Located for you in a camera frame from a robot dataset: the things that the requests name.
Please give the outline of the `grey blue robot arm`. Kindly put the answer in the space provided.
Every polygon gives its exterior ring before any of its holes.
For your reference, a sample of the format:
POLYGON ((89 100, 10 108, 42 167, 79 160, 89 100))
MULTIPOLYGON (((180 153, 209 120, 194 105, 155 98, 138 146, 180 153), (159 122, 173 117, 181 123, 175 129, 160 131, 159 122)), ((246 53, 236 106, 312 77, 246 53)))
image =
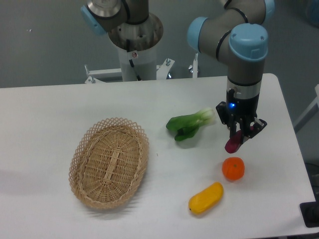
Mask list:
MULTIPOLYGON (((268 33, 263 23, 275 10, 272 0, 229 0, 216 19, 196 18, 187 42, 228 67, 226 101, 217 105, 221 122, 230 131, 228 152, 260 133, 266 122, 256 114, 268 33)), ((154 80, 156 50, 163 35, 161 21, 146 0, 89 0, 81 14, 97 35, 108 34, 118 48, 124 81, 154 80)))

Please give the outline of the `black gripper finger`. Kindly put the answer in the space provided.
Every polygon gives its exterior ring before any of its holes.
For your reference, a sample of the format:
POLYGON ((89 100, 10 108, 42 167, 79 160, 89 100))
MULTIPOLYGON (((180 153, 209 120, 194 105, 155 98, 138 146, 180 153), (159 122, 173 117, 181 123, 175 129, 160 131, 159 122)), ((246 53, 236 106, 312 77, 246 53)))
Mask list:
POLYGON ((247 140, 252 139, 259 134, 265 127, 267 122, 263 119, 254 118, 251 123, 244 123, 241 128, 241 144, 244 144, 247 140))
POLYGON ((235 117, 231 117, 229 121, 229 143, 230 144, 240 144, 241 142, 241 131, 237 131, 237 121, 235 120, 235 117))

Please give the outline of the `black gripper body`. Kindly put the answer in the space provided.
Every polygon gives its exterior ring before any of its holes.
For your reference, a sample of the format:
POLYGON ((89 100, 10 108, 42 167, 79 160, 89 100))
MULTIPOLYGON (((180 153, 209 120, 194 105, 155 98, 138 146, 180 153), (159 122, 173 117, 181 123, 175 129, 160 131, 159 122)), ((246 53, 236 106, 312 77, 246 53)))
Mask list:
POLYGON ((226 91, 226 101, 216 106, 221 122, 229 129, 231 117, 235 117, 240 130, 244 123, 251 123, 257 118, 259 94, 241 93, 238 89, 230 88, 226 91))

